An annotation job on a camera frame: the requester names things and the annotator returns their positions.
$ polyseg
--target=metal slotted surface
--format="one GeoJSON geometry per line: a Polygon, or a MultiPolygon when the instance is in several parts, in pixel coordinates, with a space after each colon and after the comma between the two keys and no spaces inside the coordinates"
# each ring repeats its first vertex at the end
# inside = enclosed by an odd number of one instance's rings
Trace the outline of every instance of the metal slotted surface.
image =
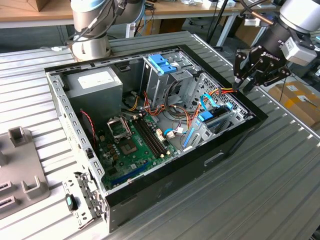
{"type": "MultiPolygon", "coordinates": [[[[111,41],[116,55],[186,44],[230,82],[230,63],[188,32],[111,41]]],[[[97,220],[82,231],[61,181],[77,169],[58,121],[44,67],[74,62],[69,50],[0,54],[0,133],[31,130],[51,195],[0,221],[3,239],[103,239],[97,220]]],[[[320,225],[319,138],[260,90],[248,95],[269,115],[231,158],[159,202],[108,240],[304,240],[320,225]]]]}

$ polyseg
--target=gray plastic holder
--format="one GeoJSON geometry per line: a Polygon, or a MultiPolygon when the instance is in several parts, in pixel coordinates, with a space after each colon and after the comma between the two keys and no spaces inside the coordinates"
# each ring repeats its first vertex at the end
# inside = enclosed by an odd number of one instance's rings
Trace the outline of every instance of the gray plastic holder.
{"type": "Polygon", "coordinates": [[[29,130],[15,127],[0,136],[0,220],[50,195],[29,130]]]}

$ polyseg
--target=yellow cable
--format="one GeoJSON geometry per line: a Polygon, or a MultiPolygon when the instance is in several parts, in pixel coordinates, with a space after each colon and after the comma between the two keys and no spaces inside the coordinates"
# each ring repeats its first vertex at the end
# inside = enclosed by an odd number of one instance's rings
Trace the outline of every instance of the yellow cable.
{"type": "Polygon", "coordinates": [[[128,109],[128,111],[132,112],[133,110],[135,110],[135,109],[137,108],[137,106],[138,106],[138,99],[139,99],[139,96],[136,96],[136,98],[135,98],[135,103],[134,103],[133,107],[130,108],[130,109],[128,109]]]}

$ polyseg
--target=chip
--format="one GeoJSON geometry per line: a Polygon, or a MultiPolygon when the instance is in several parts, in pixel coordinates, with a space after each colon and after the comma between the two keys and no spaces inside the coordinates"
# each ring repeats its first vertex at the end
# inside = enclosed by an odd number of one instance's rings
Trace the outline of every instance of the chip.
{"type": "Polygon", "coordinates": [[[113,174],[116,174],[118,171],[115,167],[113,167],[113,168],[109,169],[107,172],[108,172],[109,176],[111,176],[113,174]]]}
{"type": "Polygon", "coordinates": [[[124,155],[129,155],[138,150],[137,146],[135,145],[134,141],[132,141],[132,139],[124,139],[120,141],[119,147],[124,155]]]}

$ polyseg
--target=green motherboard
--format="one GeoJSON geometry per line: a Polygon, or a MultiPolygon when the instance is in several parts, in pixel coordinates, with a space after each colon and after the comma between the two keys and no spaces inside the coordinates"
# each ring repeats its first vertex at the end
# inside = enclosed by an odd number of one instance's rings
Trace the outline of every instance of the green motherboard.
{"type": "Polygon", "coordinates": [[[178,154],[175,147],[167,140],[163,142],[158,140],[156,131],[159,128],[150,115],[145,115],[138,121],[133,119],[124,121],[131,132],[130,137],[117,140],[114,138],[115,135],[126,131],[120,122],[112,126],[112,131],[108,126],[102,126],[97,133],[98,156],[105,171],[102,182],[107,190],[178,154]]]}

